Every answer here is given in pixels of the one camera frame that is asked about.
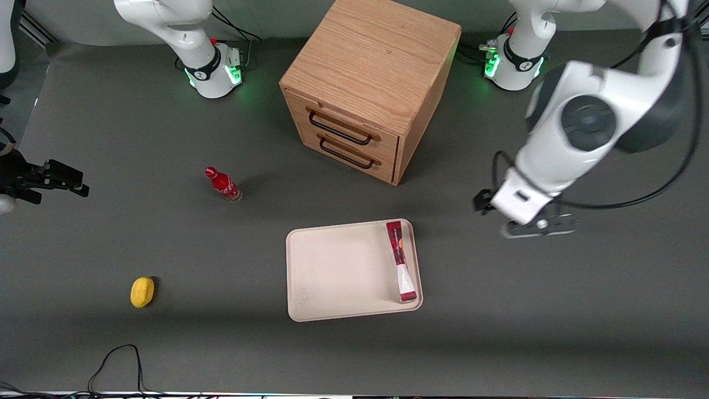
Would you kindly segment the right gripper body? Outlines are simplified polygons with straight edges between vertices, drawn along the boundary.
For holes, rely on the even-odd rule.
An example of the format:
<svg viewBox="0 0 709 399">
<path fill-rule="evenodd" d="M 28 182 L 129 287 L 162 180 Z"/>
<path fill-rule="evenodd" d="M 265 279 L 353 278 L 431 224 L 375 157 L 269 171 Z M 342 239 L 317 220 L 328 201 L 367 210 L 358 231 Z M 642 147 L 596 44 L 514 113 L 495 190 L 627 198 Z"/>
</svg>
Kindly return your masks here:
<svg viewBox="0 0 709 399">
<path fill-rule="evenodd" d="M 2 146 L 1 214 L 12 212 L 18 200 L 41 203 L 42 194 L 34 189 L 44 181 L 43 172 L 43 166 L 27 162 L 15 146 Z"/>
</svg>

